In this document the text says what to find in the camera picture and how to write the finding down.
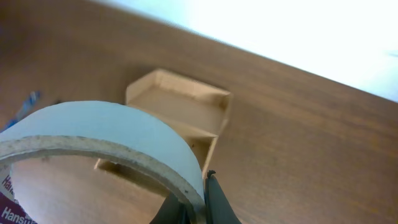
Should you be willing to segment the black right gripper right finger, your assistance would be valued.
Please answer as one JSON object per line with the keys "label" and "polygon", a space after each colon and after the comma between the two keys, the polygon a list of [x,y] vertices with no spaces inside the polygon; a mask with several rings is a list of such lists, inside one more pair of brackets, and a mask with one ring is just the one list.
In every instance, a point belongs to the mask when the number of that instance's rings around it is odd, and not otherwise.
{"label": "black right gripper right finger", "polygon": [[205,204],[207,224],[241,224],[228,202],[214,170],[205,179]]}

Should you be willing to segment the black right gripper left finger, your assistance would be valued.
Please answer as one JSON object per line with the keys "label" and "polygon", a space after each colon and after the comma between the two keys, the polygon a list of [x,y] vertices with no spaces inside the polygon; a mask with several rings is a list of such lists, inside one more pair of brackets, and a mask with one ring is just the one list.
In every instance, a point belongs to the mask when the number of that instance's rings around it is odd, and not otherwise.
{"label": "black right gripper left finger", "polygon": [[187,209],[178,198],[170,193],[150,224],[186,224]]}

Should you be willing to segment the cream masking tape roll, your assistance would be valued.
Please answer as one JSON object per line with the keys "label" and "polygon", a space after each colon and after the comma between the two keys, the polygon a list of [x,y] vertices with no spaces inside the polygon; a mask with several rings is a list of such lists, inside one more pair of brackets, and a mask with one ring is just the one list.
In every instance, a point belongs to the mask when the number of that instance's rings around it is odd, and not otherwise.
{"label": "cream masking tape roll", "polygon": [[153,178],[206,222],[203,179],[189,145],[141,110],[105,101],[69,101],[37,110],[1,133],[1,163],[43,156],[113,161]]}

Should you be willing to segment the brown cardboard box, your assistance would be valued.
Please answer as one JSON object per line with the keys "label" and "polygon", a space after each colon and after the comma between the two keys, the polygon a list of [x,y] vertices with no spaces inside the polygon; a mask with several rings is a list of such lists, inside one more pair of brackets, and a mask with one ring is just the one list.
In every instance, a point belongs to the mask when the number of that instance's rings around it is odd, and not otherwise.
{"label": "brown cardboard box", "polygon": [[164,69],[126,88],[125,104],[168,124],[190,146],[205,175],[229,120],[233,94]]}

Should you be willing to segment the blue gel pen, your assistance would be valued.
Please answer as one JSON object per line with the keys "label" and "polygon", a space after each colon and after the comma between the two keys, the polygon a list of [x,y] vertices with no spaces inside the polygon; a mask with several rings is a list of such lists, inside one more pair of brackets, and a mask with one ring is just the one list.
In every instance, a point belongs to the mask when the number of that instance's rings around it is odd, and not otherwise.
{"label": "blue gel pen", "polygon": [[8,123],[1,129],[1,132],[5,131],[6,129],[10,128],[11,126],[15,125],[18,123],[20,120],[22,120],[25,116],[28,115],[28,113],[33,109],[35,106],[36,102],[40,99],[40,91],[32,91],[29,94],[28,99],[26,99],[19,111],[16,113],[16,115],[8,121]]}

